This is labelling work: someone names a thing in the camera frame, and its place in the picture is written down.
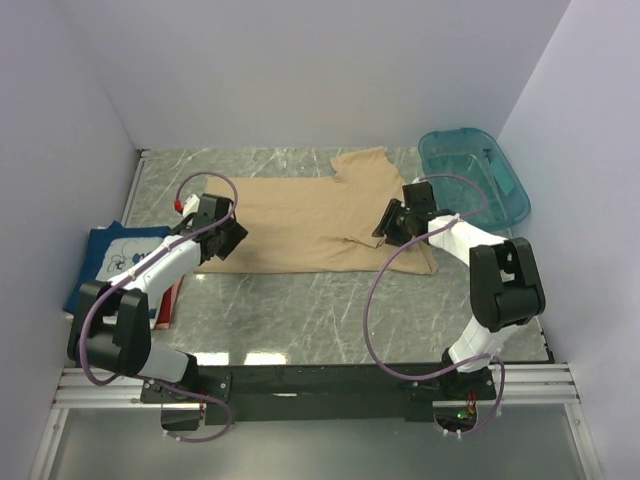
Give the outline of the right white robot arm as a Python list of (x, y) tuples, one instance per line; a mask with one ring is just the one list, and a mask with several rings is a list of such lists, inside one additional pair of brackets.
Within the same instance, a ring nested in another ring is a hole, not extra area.
[(497, 360), (506, 340), (541, 314), (546, 298), (533, 248), (524, 238), (508, 239), (469, 223), (468, 214), (438, 207), (427, 178), (402, 188), (392, 199), (373, 235), (397, 253), (420, 243), (433, 245), (469, 269), (472, 317), (433, 373), (409, 375), (374, 363), (401, 380), (438, 380), (448, 398), (466, 398), (491, 380), (489, 365)]

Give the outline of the black base beam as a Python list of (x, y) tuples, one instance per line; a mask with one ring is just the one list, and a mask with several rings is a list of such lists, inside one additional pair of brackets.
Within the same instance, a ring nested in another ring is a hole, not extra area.
[[(433, 373), (438, 363), (400, 363), (393, 369), (409, 375)], [(398, 379), (374, 364), (202, 366), (201, 395), (192, 415), (162, 412), (164, 426), (193, 430), (196, 421), (207, 425), (236, 422), (368, 420), (400, 418), (432, 422), (437, 402), (469, 405), (491, 401), (499, 387), (492, 377), (466, 398), (448, 398), (438, 380), (414, 383)]]

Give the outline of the teal plastic bin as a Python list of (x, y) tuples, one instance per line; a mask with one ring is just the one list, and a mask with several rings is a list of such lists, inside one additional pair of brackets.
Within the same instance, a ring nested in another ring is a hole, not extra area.
[(418, 153), (440, 208), (473, 211), (470, 223), (489, 232), (508, 230), (529, 215), (529, 197), (488, 133), (470, 127), (430, 132)]

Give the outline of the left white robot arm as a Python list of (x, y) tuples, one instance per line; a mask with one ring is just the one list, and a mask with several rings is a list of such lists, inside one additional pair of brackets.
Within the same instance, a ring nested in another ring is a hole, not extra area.
[(106, 281), (85, 282), (79, 289), (68, 358), (85, 367), (199, 391), (196, 358), (153, 341), (150, 314), (175, 281), (214, 257), (226, 259), (248, 235), (234, 209), (230, 198), (202, 194), (196, 209), (141, 261)]

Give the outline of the blue folded printed t shirt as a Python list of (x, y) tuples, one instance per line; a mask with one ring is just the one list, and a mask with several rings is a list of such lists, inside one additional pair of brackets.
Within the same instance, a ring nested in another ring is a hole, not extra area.
[(75, 313), (80, 287), (87, 281), (106, 281), (150, 255), (168, 235), (168, 226), (129, 228), (118, 221), (90, 231), (75, 285), (63, 306)]

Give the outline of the beige t shirt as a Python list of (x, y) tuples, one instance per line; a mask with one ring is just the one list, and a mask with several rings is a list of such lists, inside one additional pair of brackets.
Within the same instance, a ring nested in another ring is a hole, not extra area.
[(275, 274), (392, 269), (431, 275), (438, 269), (425, 243), (399, 253), (373, 236), (404, 180), (382, 147), (343, 153), (325, 177), (211, 177), (205, 191), (239, 194), (235, 214), (247, 237), (224, 260), (213, 258), (201, 273)]

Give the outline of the red folded t shirt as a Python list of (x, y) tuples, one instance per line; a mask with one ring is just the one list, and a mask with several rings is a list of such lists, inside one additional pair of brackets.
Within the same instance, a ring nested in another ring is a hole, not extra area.
[(163, 295), (157, 311), (154, 330), (168, 330), (172, 323), (175, 304), (178, 299), (183, 278), (179, 278)]

